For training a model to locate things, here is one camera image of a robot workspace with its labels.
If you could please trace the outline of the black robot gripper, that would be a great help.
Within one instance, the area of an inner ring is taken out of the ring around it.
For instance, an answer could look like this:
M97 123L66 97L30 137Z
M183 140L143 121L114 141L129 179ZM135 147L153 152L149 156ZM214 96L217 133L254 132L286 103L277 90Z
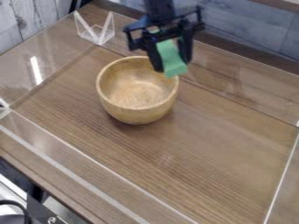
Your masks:
M123 32L129 49L147 51L154 70L162 73L162 56L157 43L150 38L157 37L159 41L178 38L179 54L183 62L189 64L193 60L193 37L203 28L199 5L177 8L174 0L145 0L145 15L125 26Z

